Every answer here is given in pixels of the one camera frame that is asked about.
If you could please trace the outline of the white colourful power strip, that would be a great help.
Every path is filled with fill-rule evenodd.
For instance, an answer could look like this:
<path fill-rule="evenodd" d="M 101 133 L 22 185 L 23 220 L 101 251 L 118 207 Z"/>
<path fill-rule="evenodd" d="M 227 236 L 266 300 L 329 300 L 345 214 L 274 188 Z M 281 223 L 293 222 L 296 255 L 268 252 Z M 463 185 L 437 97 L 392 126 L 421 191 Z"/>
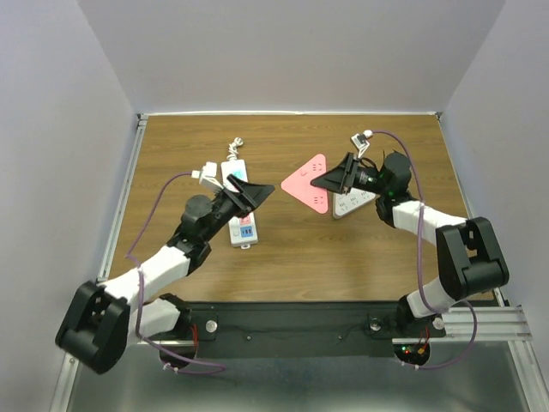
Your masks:
<path fill-rule="evenodd" d="M 235 178 L 245 182 L 248 181 L 246 165 L 242 159 L 224 161 L 220 164 L 220 170 L 223 185 L 231 191 L 237 190 L 228 181 L 229 175 L 233 175 Z M 253 212 L 249 213 L 245 218 L 232 218 L 228 222 L 228 227 L 232 247 L 249 249 L 258 242 L 256 219 Z"/>

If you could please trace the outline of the pink triangular power socket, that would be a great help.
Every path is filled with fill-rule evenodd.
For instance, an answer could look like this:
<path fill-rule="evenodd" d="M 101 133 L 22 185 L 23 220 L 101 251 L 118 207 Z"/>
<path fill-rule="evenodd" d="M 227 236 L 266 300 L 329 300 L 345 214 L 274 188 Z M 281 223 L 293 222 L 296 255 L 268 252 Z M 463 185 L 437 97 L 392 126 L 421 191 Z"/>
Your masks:
<path fill-rule="evenodd" d="M 281 189 L 318 214 L 329 210 L 328 191 L 311 184 L 327 172 L 326 157 L 316 154 L 281 182 Z"/>

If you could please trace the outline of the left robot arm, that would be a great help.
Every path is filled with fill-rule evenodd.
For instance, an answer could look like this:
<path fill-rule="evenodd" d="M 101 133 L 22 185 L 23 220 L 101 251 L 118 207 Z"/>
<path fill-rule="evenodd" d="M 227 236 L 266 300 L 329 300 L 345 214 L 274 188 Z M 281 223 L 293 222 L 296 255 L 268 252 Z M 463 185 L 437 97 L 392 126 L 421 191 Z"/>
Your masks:
<path fill-rule="evenodd" d="M 191 318 L 177 300 L 148 299 L 196 271 L 211 252 L 210 240 L 232 218 L 254 212 L 275 189 L 233 175 L 228 185 L 204 171 L 189 175 L 213 197 L 189 198 L 174 234 L 152 257 L 139 262 L 128 252 L 131 270 L 105 282 L 84 282 L 75 291 L 55 343 L 97 374 L 112 369 L 133 344 L 160 333 L 180 338 L 190 331 Z"/>

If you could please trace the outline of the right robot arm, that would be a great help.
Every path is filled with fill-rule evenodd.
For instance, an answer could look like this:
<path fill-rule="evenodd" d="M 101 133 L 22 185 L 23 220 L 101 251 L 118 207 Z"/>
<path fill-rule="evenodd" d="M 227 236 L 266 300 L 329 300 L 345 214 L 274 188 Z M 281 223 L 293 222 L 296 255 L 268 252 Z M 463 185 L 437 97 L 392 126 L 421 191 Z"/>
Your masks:
<path fill-rule="evenodd" d="M 337 167 L 311 181 L 334 194 L 358 189 L 377 195 L 381 221 L 436 247 L 437 278 L 421 282 L 398 301 L 395 325 L 405 335 L 421 330 L 426 318 L 474 294 L 500 288 L 510 278 L 492 224 L 484 217 L 465 219 L 424 205 L 408 189 L 412 174 L 411 161 L 399 152 L 387 155 L 380 168 L 365 167 L 346 154 Z"/>

